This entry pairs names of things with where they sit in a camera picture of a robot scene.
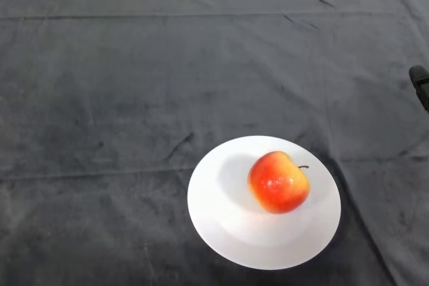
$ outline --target table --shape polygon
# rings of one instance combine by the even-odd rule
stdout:
[[[0,0],[0,285],[425,285],[429,0]],[[186,204],[218,144],[315,154],[317,257],[240,267]]]

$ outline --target plate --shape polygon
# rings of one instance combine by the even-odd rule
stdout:
[[[306,201],[286,214],[263,210],[247,188],[262,155],[284,151],[310,181]],[[219,145],[196,166],[188,187],[196,231],[221,256],[255,269],[285,269],[316,256],[339,225],[341,201],[331,174],[313,154],[276,137],[240,137]]]

